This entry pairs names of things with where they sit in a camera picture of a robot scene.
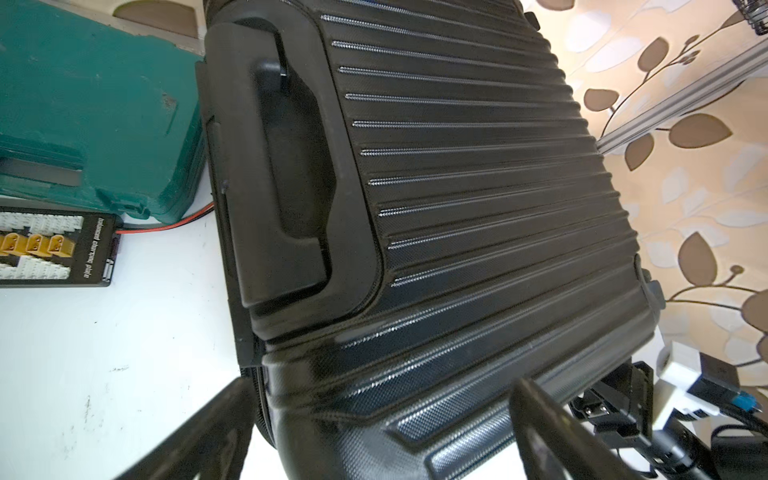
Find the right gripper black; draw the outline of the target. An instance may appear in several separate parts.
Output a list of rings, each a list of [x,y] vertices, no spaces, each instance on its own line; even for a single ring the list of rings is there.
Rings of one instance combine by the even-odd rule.
[[[645,362],[621,364],[569,402],[572,415],[594,426],[609,449],[653,455],[653,370]]]

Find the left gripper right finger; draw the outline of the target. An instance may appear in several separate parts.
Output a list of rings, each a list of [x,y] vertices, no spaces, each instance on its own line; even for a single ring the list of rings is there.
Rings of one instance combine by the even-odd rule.
[[[637,479],[534,381],[513,384],[509,412],[528,479]]]

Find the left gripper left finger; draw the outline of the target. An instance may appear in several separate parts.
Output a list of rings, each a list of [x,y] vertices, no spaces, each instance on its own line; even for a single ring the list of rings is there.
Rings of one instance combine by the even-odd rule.
[[[237,378],[119,477],[236,480],[251,442],[255,413],[252,382]]]

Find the black hard-shell suitcase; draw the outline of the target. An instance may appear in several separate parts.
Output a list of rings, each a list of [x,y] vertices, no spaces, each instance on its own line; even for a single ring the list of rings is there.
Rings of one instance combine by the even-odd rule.
[[[517,1],[208,1],[201,114],[238,353],[291,479],[458,479],[519,378],[565,403],[660,295]]]

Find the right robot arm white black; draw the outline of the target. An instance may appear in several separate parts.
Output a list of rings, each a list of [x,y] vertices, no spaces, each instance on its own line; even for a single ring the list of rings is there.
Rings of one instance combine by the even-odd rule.
[[[766,478],[763,404],[742,389],[736,367],[681,345],[659,366],[625,362],[574,398],[572,414],[608,448],[636,450],[646,478]]]

